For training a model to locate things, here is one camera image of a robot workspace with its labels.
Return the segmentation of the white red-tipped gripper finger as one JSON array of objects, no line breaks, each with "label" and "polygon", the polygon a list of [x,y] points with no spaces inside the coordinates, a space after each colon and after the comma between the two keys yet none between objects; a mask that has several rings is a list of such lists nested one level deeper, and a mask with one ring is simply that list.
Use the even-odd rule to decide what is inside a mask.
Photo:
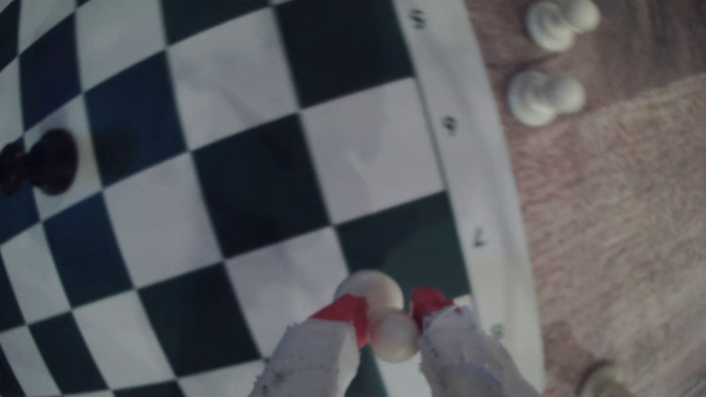
[{"label": "white red-tipped gripper finger", "polygon": [[411,293],[411,317],[432,396],[540,396],[507,349],[481,328],[472,303],[418,287]]},{"label": "white red-tipped gripper finger", "polygon": [[250,396],[343,396],[368,343],[368,303],[343,294],[287,328]]}]

